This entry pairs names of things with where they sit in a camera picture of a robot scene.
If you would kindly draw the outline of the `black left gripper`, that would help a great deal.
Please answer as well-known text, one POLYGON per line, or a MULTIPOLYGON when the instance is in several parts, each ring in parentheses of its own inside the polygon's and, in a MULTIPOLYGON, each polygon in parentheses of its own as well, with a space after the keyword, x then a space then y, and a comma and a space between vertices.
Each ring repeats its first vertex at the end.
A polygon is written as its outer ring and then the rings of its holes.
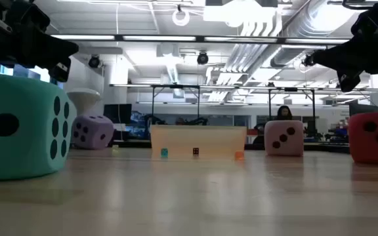
POLYGON ((79 46, 45 34, 50 20, 34 1, 0 0, 0 64, 50 68, 51 78, 67 82, 79 46))

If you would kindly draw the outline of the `large purple foam die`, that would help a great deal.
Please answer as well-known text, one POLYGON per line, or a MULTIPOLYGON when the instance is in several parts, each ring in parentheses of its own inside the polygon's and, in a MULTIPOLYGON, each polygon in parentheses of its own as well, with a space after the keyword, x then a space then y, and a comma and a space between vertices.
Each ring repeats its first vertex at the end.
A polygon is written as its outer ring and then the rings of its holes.
POLYGON ((72 125, 72 143, 82 149, 104 149, 113 134, 114 124, 103 115, 80 115, 72 125))

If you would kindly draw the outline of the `large red foam die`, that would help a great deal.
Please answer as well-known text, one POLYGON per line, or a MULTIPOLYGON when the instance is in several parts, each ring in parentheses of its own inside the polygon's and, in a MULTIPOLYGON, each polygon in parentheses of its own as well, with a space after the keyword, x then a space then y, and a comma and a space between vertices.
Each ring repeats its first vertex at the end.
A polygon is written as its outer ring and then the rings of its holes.
POLYGON ((353 161, 378 164, 378 112, 353 115, 348 133, 353 161))

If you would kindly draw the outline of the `large teal foam die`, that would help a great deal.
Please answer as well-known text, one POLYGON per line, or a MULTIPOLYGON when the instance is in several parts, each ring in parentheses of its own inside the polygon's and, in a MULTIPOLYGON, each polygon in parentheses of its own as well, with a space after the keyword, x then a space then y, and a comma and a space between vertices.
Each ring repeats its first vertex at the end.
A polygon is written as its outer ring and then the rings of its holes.
POLYGON ((77 112, 60 87, 0 74, 0 180, 64 167, 77 112))

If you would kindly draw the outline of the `large pink foam die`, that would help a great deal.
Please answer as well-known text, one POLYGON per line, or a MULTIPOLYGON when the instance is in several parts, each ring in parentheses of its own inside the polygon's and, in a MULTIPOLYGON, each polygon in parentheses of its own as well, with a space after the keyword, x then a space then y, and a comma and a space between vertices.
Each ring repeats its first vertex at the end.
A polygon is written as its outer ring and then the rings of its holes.
POLYGON ((267 155, 303 156, 303 123, 296 120, 269 121, 264 126, 267 155))

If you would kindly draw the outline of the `orange translucent plastic bin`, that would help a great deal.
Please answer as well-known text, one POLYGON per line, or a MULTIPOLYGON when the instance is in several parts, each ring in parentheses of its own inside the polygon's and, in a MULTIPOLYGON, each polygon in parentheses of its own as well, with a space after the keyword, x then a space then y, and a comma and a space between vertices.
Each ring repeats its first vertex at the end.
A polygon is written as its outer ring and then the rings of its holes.
POLYGON ((235 159, 246 139, 247 128, 234 126, 153 125, 150 133, 156 159, 235 159), (168 149, 168 158, 161 158, 162 148, 168 149), (199 148, 198 155, 193 148, 199 148))

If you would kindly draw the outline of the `black computer monitor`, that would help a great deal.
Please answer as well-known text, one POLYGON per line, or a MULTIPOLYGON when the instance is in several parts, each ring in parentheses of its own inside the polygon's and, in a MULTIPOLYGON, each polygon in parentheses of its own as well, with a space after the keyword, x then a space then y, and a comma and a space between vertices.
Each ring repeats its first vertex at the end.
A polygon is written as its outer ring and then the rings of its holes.
POLYGON ((374 113, 374 112, 378 112, 377 106, 365 105, 365 104, 349 104, 349 115, 351 117, 359 113, 374 113))
POLYGON ((115 124, 129 124, 131 122, 131 104, 106 104, 103 115, 115 124))

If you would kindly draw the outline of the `person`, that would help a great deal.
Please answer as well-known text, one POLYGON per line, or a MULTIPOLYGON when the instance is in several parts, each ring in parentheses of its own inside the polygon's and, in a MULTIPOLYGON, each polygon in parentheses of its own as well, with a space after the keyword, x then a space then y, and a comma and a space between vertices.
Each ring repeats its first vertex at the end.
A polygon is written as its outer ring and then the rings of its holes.
MULTIPOLYGON (((280 106, 278 111, 277 111, 276 120, 285 121, 285 120, 292 120, 292 119, 293 119, 293 116, 292 116, 290 108, 286 105, 280 106)), ((264 130, 265 130, 265 128, 266 128, 266 123, 259 124, 259 125, 255 126, 255 129, 258 132, 258 136, 254 139, 253 145, 256 148, 259 147, 259 146, 265 146, 265 144, 264 144, 264 141, 265 141, 264 130)), ((285 142, 286 140, 287 140, 287 136, 283 134, 282 135, 282 141, 279 141, 279 142, 273 141, 272 145, 279 148, 281 146, 280 143, 285 142)))

